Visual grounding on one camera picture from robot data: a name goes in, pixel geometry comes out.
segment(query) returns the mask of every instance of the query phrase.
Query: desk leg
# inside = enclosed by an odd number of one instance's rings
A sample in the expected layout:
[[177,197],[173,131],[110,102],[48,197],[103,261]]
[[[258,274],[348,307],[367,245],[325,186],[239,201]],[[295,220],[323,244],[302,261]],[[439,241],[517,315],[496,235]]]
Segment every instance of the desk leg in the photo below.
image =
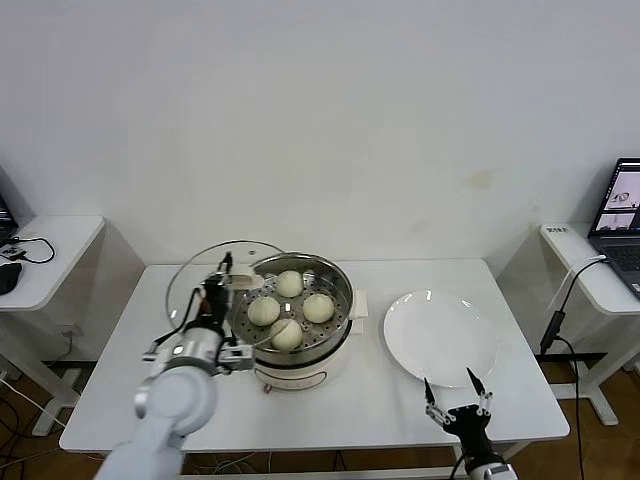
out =
[[4,370],[5,372],[7,372],[7,376],[11,380],[18,380],[20,378],[20,375],[22,375],[22,372],[20,370],[18,370],[13,365],[13,363],[8,361],[2,355],[0,355],[0,370]]
[[516,443],[512,446],[510,446],[509,448],[507,448],[504,453],[502,454],[502,458],[505,459],[505,461],[509,461],[509,459],[515,455],[517,455],[518,453],[520,453],[522,450],[524,450],[525,448],[527,448],[529,445],[531,444],[531,442],[519,442]]
[[[59,413],[60,408],[74,407],[80,395],[65,382],[49,370],[44,364],[31,353],[20,341],[0,324],[0,353],[8,361],[21,370],[25,375],[49,392],[53,398],[47,404],[47,411]],[[69,374],[67,381],[74,374]],[[34,428],[34,435],[46,435],[47,432],[40,433]]]
[[622,367],[625,372],[636,372],[640,375],[640,355],[636,355],[632,360],[628,361]]
[[[65,384],[69,385],[70,387],[73,387],[73,384],[76,383],[76,380],[78,379],[79,376],[80,376],[79,368],[70,368],[69,370],[64,372],[64,375],[62,376],[62,381]],[[33,426],[33,431],[31,433],[37,437],[44,437],[51,431],[51,428],[55,426],[54,424],[56,422],[53,419],[57,418],[58,415],[60,415],[60,412],[62,411],[62,409],[72,408],[75,406],[76,406],[75,401],[70,403],[64,400],[60,400],[57,397],[53,397],[51,400],[47,402],[47,405],[44,407],[44,410],[49,415],[46,415],[44,413],[40,415],[40,418],[38,418],[38,421]]]
[[[633,360],[639,353],[640,341],[635,333],[630,333],[618,339],[611,351],[593,368],[589,369],[583,362],[578,362],[580,398],[586,398],[591,402],[604,425],[617,425],[618,418],[600,390],[600,384]],[[575,389],[575,383],[551,385],[551,390],[558,400],[574,399]]]

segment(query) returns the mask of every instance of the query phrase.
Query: black cable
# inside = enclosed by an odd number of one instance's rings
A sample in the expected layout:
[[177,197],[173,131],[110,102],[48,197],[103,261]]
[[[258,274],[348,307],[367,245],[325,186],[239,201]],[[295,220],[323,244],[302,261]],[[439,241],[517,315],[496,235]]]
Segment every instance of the black cable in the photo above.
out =
[[338,456],[340,457],[340,462],[342,463],[342,466],[345,469],[345,471],[349,470],[347,468],[347,464],[344,461],[344,456],[342,455],[342,450],[338,450]]
[[451,470],[451,475],[449,475],[449,480],[456,478],[456,472],[458,471],[458,468],[460,468],[464,457],[466,457],[466,455],[460,455],[460,458],[456,461],[456,464],[453,466],[453,470]]
[[189,312],[191,311],[191,305],[193,305],[193,299],[195,298],[196,294],[199,291],[200,291],[200,289],[198,287],[194,288],[191,291],[191,297],[189,298],[189,303],[187,304],[187,311],[184,312],[184,317],[182,317],[182,322],[180,322],[180,325],[178,325],[176,328],[171,330],[169,333],[165,333],[161,337],[156,338],[153,341],[153,343],[155,345],[155,348],[158,348],[164,342],[169,340],[169,338],[173,337],[176,333],[178,333],[180,330],[182,330],[182,328],[186,325],[187,320],[189,319]]
[[[7,402],[7,405],[9,406],[9,408],[13,411],[13,414],[16,418],[16,428],[15,430],[19,430],[20,429],[20,416],[18,415],[17,410],[14,408],[13,405],[9,404]],[[12,429],[11,435],[9,436],[9,438],[2,444],[2,446],[0,446],[0,452],[2,450],[4,450],[4,447],[6,447],[7,445],[9,445],[9,443],[11,443],[12,440],[14,440],[16,437],[16,433],[14,432],[14,430]]]
[[564,322],[564,318],[566,316],[566,313],[564,312],[564,308],[567,306],[567,302],[569,301],[569,297],[571,296],[571,291],[573,290],[573,286],[578,281],[578,277],[587,268],[603,262],[608,262],[608,260],[606,258],[602,258],[600,260],[596,260],[595,262],[591,262],[585,267],[582,267],[580,270],[578,270],[578,273],[575,274],[575,276],[573,277],[573,280],[571,280],[571,285],[569,285],[569,290],[567,290],[567,294],[564,297],[562,306],[558,310],[553,312],[553,315],[551,316],[551,320],[549,321],[549,324],[547,325],[547,328],[544,331],[544,335],[542,336],[542,340],[540,340],[541,355],[544,355],[547,353],[547,350],[549,350],[554,340],[557,338],[558,333],[560,333],[560,327],[562,326],[562,322]]
[[53,248],[53,245],[51,245],[49,240],[47,240],[46,238],[42,238],[42,237],[38,237],[38,238],[13,237],[13,238],[7,238],[7,239],[3,240],[2,244],[4,244],[4,245],[16,245],[18,243],[29,243],[29,242],[44,242],[44,243],[46,243],[47,246],[49,247],[49,250],[51,250],[51,256],[49,256],[49,258],[47,258],[45,260],[33,260],[32,258],[27,258],[26,257],[26,252],[23,252],[18,257],[13,257],[13,258],[9,258],[9,257],[7,257],[5,255],[0,255],[0,256],[6,258],[7,260],[24,260],[25,262],[35,263],[35,264],[49,263],[51,260],[53,260],[55,258],[56,249]]
[[219,272],[222,271],[222,265],[227,266],[227,268],[225,269],[225,273],[229,275],[229,272],[231,272],[231,267],[233,267],[233,257],[231,256],[231,252],[227,252],[224,258],[218,264]]
[[[4,405],[6,405],[7,407],[9,407],[13,411],[13,413],[16,415],[16,418],[18,418],[17,417],[18,413],[17,413],[17,411],[16,411],[16,409],[15,409],[15,407],[13,405],[11,405],[4,398],[0,398],[0,402],[3,403]],[[10,425],[7,425],[7,423],[2,418],[0,418],[0,425],[4,426],[4,428],[9,430],[9,432],[11,432],[13,435],[17,435],[20,438],[24,438],[24,439],[27,439],[27,440],[38,440],[40,438],[48,438],[48,437],[50,437],[52,435],[55,435],[57,433],[60,433],[60,432],[62,432],[64,430],[64,428],[61,427],[58,430],[54,430],[52,432],[49,432],[47,435],[35,436],[35,435],[28,435],[28,434],[25,434],[25,433],[20,433],[18,431],[19,430],[19,426],[16,426],[16,428],[12,428]]]
[[580,431],[580,374],[578,373],[578,361],[576,360],[576,352],[573,350],[573,346],[568,340],[565,340],[560,335],[556,335],[556,340],[560,340],[565,343],[567,347],[569,347],[571,355],[573,355],[573,368],[575,369],[576,374],[576,432],[578,433],[578,457],[580,459],[580,478],[584,480],[584,465],[582,463],[582,432]]
[[53,367],[60,360],[62,360],[63,358],[68,357],[69,354],[71,353],[71,350],[73,350],[73,335],[69,335],[69,346],[67,347],[67,351],[65,353],[63,353],[62,355],[60,355],[55,360],[52,360],[51,362],[45,363],[44,366],[45,367]]
[[587,266],[582,267],[580,270],[578,270],[578,273],[576,273],[576,275],[573,277],[573,280],[571,280],[571,284],[569,285],[569,290],[567,290],[567,295],[564,297],[564,302],[562,302],[562,306],[560,307],[560,310],[559,310],[560,312],[564,312],[564,307],[567,306],[567,302],[569,301],[569,296],[571,295],[571,290],[573,290],[573,286],[578,280],[578,277],[580,276],[580,274],[584,272],[587,268],[594,266],[596,263],[603,263],[603,262],[608,262],[608,260],[606,258],[602,258],[600,260],[596,260],[595,262],[591,262]]
[[[14,436],[16,438],[16,441],[13,442],[13,445],[11,446],[11,448],[9,449],[9,454],[7,455],[7,457],[11,457],[13,451],[15,450],[16,446],[18,445],[18,443],[20,443],[20,436],[24,435],[24,432],[27,431],[27,429],[29,428],[29,425],[31,425],[33,423],[33,421],[38,418],[38,415],[40,415],[40,411],[36,411],[36,413],[33,415],[33,417],[31,417],[31,419],[27,422],[27,424],[24,426],[24,428],[22,429],[22,431],[20,432],[19,435]],[[10,460],[7,458],[7,461],[4,462],[3,465],[6,465],[7,463],[9,463]],[[20,475],[23,476],[24,475],[24,462],[20,462],[17,465],[21,465],[20,467]],[[0,473],[0,480],[4,480],[4,474],[7,472],[8,468],[3,468],[2,469],[2,473]]]

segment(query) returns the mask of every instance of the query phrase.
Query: cable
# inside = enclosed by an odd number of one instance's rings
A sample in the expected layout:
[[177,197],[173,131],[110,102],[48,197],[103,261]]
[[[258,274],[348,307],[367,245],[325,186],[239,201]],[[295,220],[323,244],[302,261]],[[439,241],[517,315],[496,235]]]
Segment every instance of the cable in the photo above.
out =
[[342,450],[336,450],[336,455],[333,458],[333,471],[335,472],[338,469],[338,458],[340,459],[340,463],[342,463],[342,468],[344,468],[344,471],[349,470],[347,468],[347,464],[344,461],[344,456],[342,455]]
[[[13,405],[11,405],[6,399],[4,398],[0,398],[0,402],[2,402],[3,404],[5,404],[7,407],[9,407],[11,410],[13,410],[14,415],[16,416],[16,418],[18,418],[18,413],[15,409],[15,407]],[[63,428],[52,431],[50,433],[48,433],[47,435],[42,435],[42,436],[35,436],[35,435],[26,435],[24,433],[20,433],[18,432],[20,426],[19,424],[16,422],[16,427],[12,428],[10,425],[7,425],[7,423],[0,418],[0,424],[3,425],[7,430],[9,430],[9,432],[11,432],[13,435],[18,435],[20,438],[24,438],[24,439],[28,439],[28,440],[39,440],[41,438],[48,438],[52,435],[55,435],[57,433],[62,432],[62,430],[64,430]],[[0,447],[0,451],[2,450],[2,448],[4,448],[6,446],[6,444],[9,443],[8,441],[5,443],[5,445],[3,445],[2,447]]]
[[57,451],[60,451],[60,450],[62,450],[62,448],[56,447],[56,448],[52,448],[51,450],[45,450],[44,452],[40,452],[40,453],[35,453],[33,455],[29,455],[28,457],[24,457],[24,458],[21,458],[19,460],[14,460],[12,462],[5,463],[4,465],[0,466],[0,470],[4,470],[7,467],[10,467],[11,465],[15,465],[16,463],[26,462],[27,460],[31,460],[32,458],[41,457],[43,455],[47,455],[49,453],[57,452]]
[[465,457],[466,455],[462,454],[460,455],[460,458],[456,460],[456,464],[453,466],[453,470],[451,470],[451,475],[449,475],[449,480],[453,480],[454,478],[456,478],[456,472],[458,471],[458,468],[460,468],[460,465],[464,461]]
[[[18,412],[16,411],[16,409],[11,405],[10,406],[11,410],[13,411],[15,417],[16,417],[16,430],[20,429],[20,416],[18,415]],[[9,438],[2,444],[2,446],[0,446],[0,452],[2,450],[4,450],[4,447],[6,447],[7,445],[9,445],[9,443],[11,443],[14,438],[15,438],[16,434],[12,433]]]
[[196,462],[193,461],[193,456],[192,455],[189,455],[189,457],[191,457],[190,460],[189,460],[189,464],[194,466],[194,467],[196,467],[196,468],[208,468],[208,469],[213,468],[213,469],[215,469],[220,464],[220,462],[218,461],[218,457],[215,454],[212,453],[211,456],[213,457],[213,461],[216,463],[215,465],[199,465],[199,464],[197,464]]
[[27,258],[26,257],[26,252],[22,252],[21,254],[14,256],[14,257],[7,257],[5,255],[0,255],[1,257],[6,258],[7,260],[24,260],[25,262],[29,262],[29,263],[36,263],[36,264],[43,264],[43,263],[49,263],[51,260],[53,260],[56,256],[56,249],[53,248],[53,245],[51,245],[51,243],[49,242],[49,240],[47,240],[46,238],[42,238],[42,237],[38,237],[38,238],[20,238],[20,237],[13,237],[13,238],[5,238],[4,240],[2,240],[0,242],[1,245],[16,245],[18,243],[29,243],[29,242],[44,242],[47,244],[47,246],[49,247],[49,250],[51,250],[51,255],[49,256],[49,258],[45,259],[45,260],[33,260],[31,258]]
[[598,263],[604,263],[607,261],[608,260],[606,258],[604,259],[601,258],[599,260],[596,260],[595,262],[591,262],[586,266],[582,267],[580,270],[578,270],[578,273],[576,273],[576,275],[573,277],[573,280],[571,280],[571,285],[569,285],[569,289],[567,290],[567,294],[564,297],[564,301],[562,302],[562,306],[558,310],[553,312],[553,315],[551,316],[551,320],[549,321],[549,324],[547,325],[547,328],[544,331],[544,335],[542,336],[542,340],[540,340],[541,355],[544,355],[545,353],[547,353],[547,350],[553,344],[553,341],[556,339],[556,336],[558,335],[558,333],[560,333],[560,327],[562,326],[562,322],[564,321],[564,317],[566,316],[564,309],[567,306],[567,302],[569,301],[569,297],[571,296],[571,291],[573,290],[573,286],[578,281],[578,277],[580,277],[580,274],[584,272],[587,268],[590,268]]
[[247,468],[249,470],[249,473],[254,473],[254,474],[258,473],[256,471],[256,469],[253,468],[249,462],[240,462],[237,466],[238,467],[243,466],[243,467]]
[[[11,454],[13,453],[13,451],[15,450],[15,448],[18,446],[18,443],[20,443],[20,435],[23,435],[27,429],[29,428],[29,425],[31,425],[33,423],[33,421],[38,418],[38,412],[36,412],[27,422],[27,424],[24,426],[24,428],[20,431],[20,433],[15,436],[16,441],[13,442],[13,445],[11,445],[11,448],[9,449],[9,457],[11,456]],[[18,461],[14,461],[14,462],[5,462],[4,465],[1,467],[2,468],[2,473],[0,473],[0,480],[4,480],[4,474],[7,472],[6,467],[8,467],[9,465],[18,463]],[[20,463],[20,476],[24,475],[24,463]]]
[[283,318],[283,320],[289,320],[288,322],[283,322],[283,325],[278,329],[277,332],[275,333],[271,333],[271,331],[269,331],[269,336],[263,340],[260,340],[256,343],[252,343],[251,346],[252,347],[257,347],[258,345],[262,345],[263,343],[267,343],[270,342],[274,337],[277,337],[281,332],[284,331],[285,328],[287,328],[287,326],[291,323],[291,322],[295,322],[295,320],[293,318]]
[[556,340],[560,340],[564,342],[567,347],[569,347],[569,351],[571,351],[571,355],[573,355],[573,368],[575,369],[576,374],[576,432],[578,433],[578,458],[580,459],[580,478],[584,480],[584,465],[583,465],[583,457],[582,457],[582,432],[580,431],[580,374],[578,371],[578,361],[576,360],[576,352],[573,350],[573,346],[569,343],[568,340],[565,340],[560,335],[556,335]]
[[567,306],[567,302],[569,301],[569,296],[571,295],[571,290],[573,290],[573,286],[575,285],[576,281],[578,280],[578,277],[580,276],[580,274],[582,272],[584,272],[587,268],[589,267],[593,267],[595,264],[597,263],[603,263],[606,262],[607,259],[605,258],[601,258],[600,260],[596,260],[595,262],[591,262],[589,264],[587,264],[586,266],[582,267],[580,270],[578,270],[578,273],[576,273],[576,276],[573,277],[573,280],[571,280],[571,284],[569,285],[569,290],[567,290],[567,295],[564,297],[564,301],[562,302],[562,306],[560,307],[560,311],[564,312],[564,307]]
[[584,258],[582,260],[577,261],[573,265],[571,265],[571,268],[569,268],[569,270],[567,270],[567,274],[562,279],[562,282],[560,283],[560,286],[558,287],[558,290],[556,290],[556,293],[553,295],[553,298],[549,302],[549,305],[547,305],[547,308],[544,309],[544,311],[546,312],[547,310],[549,310],[551,308],[551,306],[555,303],[556,299],[558,298],[558,295],[560,295],[560,292],[564,288],[564,284],[567,283],[567,279],[571,276],[571,274],[573,273],[573,270],[578,265],[582,265],[584,262],[588,262],[590,260],[605,260],[606,258],[607,258],[606,255],[596,255],[595,257]]
[[104,462],[104,457],[92,457],[88,453],[81,453],[80,455],[84,455],[85,457],[88,457],[91,460],[95,460],[96,462]]
[[217,243],[215,245],[212,245],[211,247],[207,247],[204,250],[199,251],[198,253],[193,255],[189,260],[187,260],[185,263],[183,263],[180,266],[178,271],[173,275],[173,277],[171,277],[171,280],[169,281],[169,285],[167,285],[167,291],[165,292],[165,295],[164,295],[164,309],[165,309],[165,312],[167,313],[167,320],[169,321],[171,328],[175,328],[175,325],[173,324],[173,320],[171,318],[171,310],[169,309],[169,294],[171,293],[171,287],[176,281],[176,278],[178,278],[180,273],[185,268],[187,268],[187,265],[190,265],[191,262],[196,259],[196,257],[202,255],[203,253],[208,252],[209,250],[213,250],[214,248],[224,247],[225,245],[234,245],[236,243],[255,243],[256,245],[263,245],[265,247],[273,248],[274,250],[277,250],[279,253],[285,253],[284,250],[276,247],[275,245],[271,245],[270,243],[266,243],[266,242],[258,242],[256,240],[229,240],[227,242]]
[[256,452],[254,453],[250,453],[249,455],[246,455],[242,458],[239,458],[238,460],[234,460],[233,462],[229,462],[226,465],[223,465],[223,463],[225,462],[221,462],[220,465],[218,465],[215,469],[215,471],[213,472],[213,474],[215,475],[216,473],[218,473],[221,469],[225,469],[227,467],[230,467],[231,465],[236,465],[237,463],[240,462],[244,462],[246,459],[253,457],[256,454]]
[[200,293],[200,288],[196,287],[191,291],[191,296],[189,297],[189,303],[187,304],[187,310],[184,312],[184,317],[182,317],[182,322],[180,322],[180,325],[178,325],[177,327],[175,327],[173,330],[171,330],[169,333],[165,333],[164,335],[162,335],[161,337],[156,338],[153,341],[153,346],[151,347],[151,351],[154,351],[156,348],[158,348],[160,345],[162,345],[164,342],[166,342],[167,340],[169,340],[169,338],[171,338],[172,336],[174,336],[176,333],[178,333],[180,330],[182,330],[182,328],[185,326],[185,324],[187,323],[187,320],[189,319],[189,312],[191,311],[191,305],[193,305],[193,299],[195,298],[195,296],[197,294]]
[[63,358],[67,358],[71,354],[71,350],[73,350],[73,334],[69,335],[70,332],[65,332],[65,333],[67,334],[65,336],[68,336],[68,338],[69,338],[69,347],[67,348],[67,351],[65,353],[63,353],[62,355],[60,355],[55,360],[52,360],[51,362],[45,363],[44,364],[45,367],[53,367],[60,360],[62,360]]
[[13,388],[11,385],[9,385],[9,383],[4,380],[3,378],[0,378],[0,382],[4,383],[7,387],[9,387],[14,393],[17,393],[18,395],[20,395],[22,398],[24,398],[26,401],[28,401],[29,403],[31,403],[33,406],[35,406],[38,410],[40,410],[42,413],[44,413],[45,415],[51,417],[51,419],[53,419],[54,422],[56,422],[58,425],[61,425],[63,427],[66,428],[66,425],[64,423],[62,423],[60,420],[58,420],[56,417],[54,417],[53,415],[51,415],[49,412],[47,412],[44,408],[42,408],[40,405],[38,405],[36,402],[34,402],[33,400],[31,400],[29,397],[27,397],[24,393],[19,392],[18,390],[16,390],[15,388]]

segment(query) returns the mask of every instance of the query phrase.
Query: white table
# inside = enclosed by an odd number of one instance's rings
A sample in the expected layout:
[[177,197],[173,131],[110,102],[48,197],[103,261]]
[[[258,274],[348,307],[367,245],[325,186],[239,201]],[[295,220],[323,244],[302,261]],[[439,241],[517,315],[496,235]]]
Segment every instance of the white table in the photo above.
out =
[[[586,223],[549,223],[540,227],[542,237],[558,256],[562,264],[571,268],[585,258],[598,255],[587,239],[591,225]],[[640,300],[620,280],[615,272],[605,264],[594,265],[578,277],[580,286],[593,307],[608,317],[640,316]],[[583,362],[578,363],[580,375],[580,398],[591,401],[594,410],[605,425],[617,425],[618,418],[607,402],[599,386],[618,369],[627,365],[640,353],[640,321],[628,318],[625,322],[626,334],[620,335],[609,349],[609,353],[593,368],[588,369]],[[597,327],[592,335],[597,334]],[[558,400],[575,398],[575,384],[565,383],[551,386]]]
[[[426,288],[446,289],[468,299],[495,323],[498,363],[484,379],[495,393],[490,438],[526,444],[567,435],[564,415],[484,261],[358,261],[338,265],[355,289],[366,290],[369,307],[363,335],[348,340],[350,357],[344,369],[317,388],[274,390],[269,395],[263,393],[252,372],[216,377],[219,404],[215,416],[188,438],[186,451],[457,444],[456,437],[425,416],[423,384],[396,364],[380,333],[394,300]],[[107,452],[132,437],[136,424],[133,395],[149,373],[149,364],[140,357],[151,340],[168,329],[164,295],[177,268],[151,266],[145,270],[60,439],[62,448]],[[446,408],[477,399],[471,387],[436,388],[435,394]]]
[[[17,221],[19,237],[46,238],[55,248],[56,256],[51,262],[41,265],[24,263],[16,288],[0,296],[0,314],[35,311],[44,307],[104,226],[100,216],[42,216],[18,218]],[[41,242],[20,246],[28,250],[30,258],[47,258],[50,251],[38,243]],[[79,396],[71,386],[79,370],[68,370],[61,379],[2,324],[0,355],[53,396],[46,406],[49,413],[55,416],[60,409],[75,406]],[[46,435],[52,424],[50,417],[41,416],[33,434]]]

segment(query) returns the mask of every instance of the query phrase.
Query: white wall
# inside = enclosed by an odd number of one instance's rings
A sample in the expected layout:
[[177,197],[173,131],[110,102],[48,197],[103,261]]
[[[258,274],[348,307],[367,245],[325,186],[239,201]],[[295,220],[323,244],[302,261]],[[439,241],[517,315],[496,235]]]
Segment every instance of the white wall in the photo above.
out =
[[[0,0],[0,164],[22,207],[104,215],[147,264],[248,237],[481,256],[507,292],[529,273],[510,268],[542,268],[534,227],[590,220],[615,159],[640,154],[639,16],[632,0]],[[540,321],[555,280],[539,277],[507,295],[521,323]]]

